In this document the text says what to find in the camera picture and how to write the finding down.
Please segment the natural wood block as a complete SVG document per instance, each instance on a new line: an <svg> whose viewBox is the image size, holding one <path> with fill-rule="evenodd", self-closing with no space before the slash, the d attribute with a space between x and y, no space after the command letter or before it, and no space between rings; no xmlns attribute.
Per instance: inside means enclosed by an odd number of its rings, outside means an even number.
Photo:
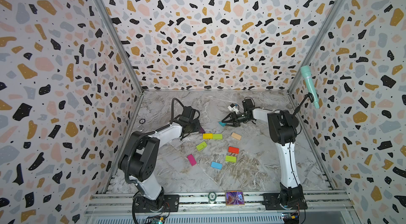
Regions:
<svg viewBox="0 0 406 224"><path fill-rule="evenodd" d="M241 140L242 139L242 136L240 134L237 134L237 133L232 133L231 137L233 139L236 139L236 140Z"/></svg>

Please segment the purple triangular block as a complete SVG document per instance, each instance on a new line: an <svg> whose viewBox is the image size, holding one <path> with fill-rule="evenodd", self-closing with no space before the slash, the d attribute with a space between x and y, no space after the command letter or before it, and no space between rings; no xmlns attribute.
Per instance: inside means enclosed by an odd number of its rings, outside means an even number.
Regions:
<svg viewBox="0 0 406 224"><path fill-rule="evenodd" d="M199 128L199 132L200 132L201 134L205 134L205 133L206 133L205 130L204 130L202 127Z"/></svg>

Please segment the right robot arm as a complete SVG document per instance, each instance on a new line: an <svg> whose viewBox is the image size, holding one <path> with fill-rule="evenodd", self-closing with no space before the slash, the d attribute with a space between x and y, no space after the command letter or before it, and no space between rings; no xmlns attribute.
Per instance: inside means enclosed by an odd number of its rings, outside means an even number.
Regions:
<svg viewBox="0 0 406 224"><path fill-rule="evenodd" d="M242 112L240 112L239 105L231 104L228 106L230 113L221 121L224 126L230 127L240 127L241 124L249 121L267 122L270 138L276 144L281 165L280 194L277 200L279 207L286 210L307 209L295 159L295 142L299 134L297 132L299 120L296 114L304 102L303 100L294 112L290 113L288 110L267 110L256 107L253 99L247 97L242 102Z"/></svg>

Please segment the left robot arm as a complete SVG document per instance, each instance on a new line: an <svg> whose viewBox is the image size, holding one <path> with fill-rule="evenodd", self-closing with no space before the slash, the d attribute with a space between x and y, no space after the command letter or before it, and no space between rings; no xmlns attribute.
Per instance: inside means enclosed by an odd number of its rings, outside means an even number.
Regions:
<svg viewBox="0 0 406 224"><path fill-rule="evenodd" d="M133 197L133 212L169 209L170 205L165 202L165 190L154 175L159 148L174 139L183 140L192 133L203 133L199 119L200 111L173 98L168 124L150 132L136 131L131 134L117 166L123 171L125 182L138 189Z"/></svg>

